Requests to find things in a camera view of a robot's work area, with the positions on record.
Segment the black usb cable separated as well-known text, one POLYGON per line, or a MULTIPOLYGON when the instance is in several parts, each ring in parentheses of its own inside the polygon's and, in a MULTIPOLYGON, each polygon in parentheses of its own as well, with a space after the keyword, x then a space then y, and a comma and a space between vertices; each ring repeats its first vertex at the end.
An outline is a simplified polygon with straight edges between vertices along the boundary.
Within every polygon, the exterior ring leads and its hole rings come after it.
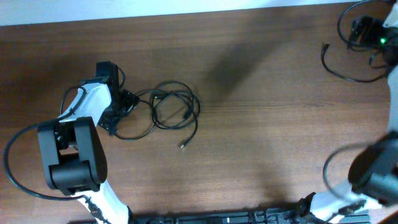
POLYGON ((326 62, 326 53, 329 46, 329 44, 322 44, 320 59, 324 69, 337 78, 356 83, 373 83, 387 78, 392 69, 392 66, 388 64, 372 65, 373 59, 377 57, 377 53, 371 55, 368 65, 369 68, 367 69, 362 65, 355 65, 354 61, 349 61, 347 66, 344 66, 342 64, 343 61, 341 61, 339 64, 332 64, 332 67, 330 67, 326 62))

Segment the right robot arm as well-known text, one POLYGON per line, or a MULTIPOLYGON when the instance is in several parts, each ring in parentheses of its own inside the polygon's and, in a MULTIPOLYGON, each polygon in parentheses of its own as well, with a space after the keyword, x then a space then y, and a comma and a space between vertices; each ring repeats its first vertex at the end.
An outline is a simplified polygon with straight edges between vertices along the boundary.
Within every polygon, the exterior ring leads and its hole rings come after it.
POLYGON ((293 210, 284 213, 287 223, 338 223, 348 217, 354 218, 355 223, 364 223, 359 213, 397 205, 397 1, 387 4, 391 11, 384 20, 362 16, 353 21, 349 36, 341 31, 341 19, 336 25, 349 50, 373 50, 370 60, 379 54, 383 57, 384 73, 368 79, 367 83, 387 80, 390 93, 387 133, 374 143, 350 144, 333 151, 322 172, 327 191, 313 192, 300 199, 293 210), (332 187, 327 177, 329 163, 339 153, 358 148, 362 152, 351 164, 348 178, 332 187))

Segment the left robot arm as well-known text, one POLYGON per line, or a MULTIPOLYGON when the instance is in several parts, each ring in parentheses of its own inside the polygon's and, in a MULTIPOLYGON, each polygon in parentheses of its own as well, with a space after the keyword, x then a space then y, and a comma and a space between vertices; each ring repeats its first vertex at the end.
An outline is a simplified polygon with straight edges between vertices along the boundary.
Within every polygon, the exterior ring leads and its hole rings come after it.
POLYGON ((107 180, 108 165, 96 130, 101 126, 115 134, 117 124, 139 102, 122 88, 119 73, 115 63, 98 62, 95 77, 80 82, 76 98, 58 120, 37 130, 47 185, 78 200, 97 223, 132 223, 130 208, 107 180))

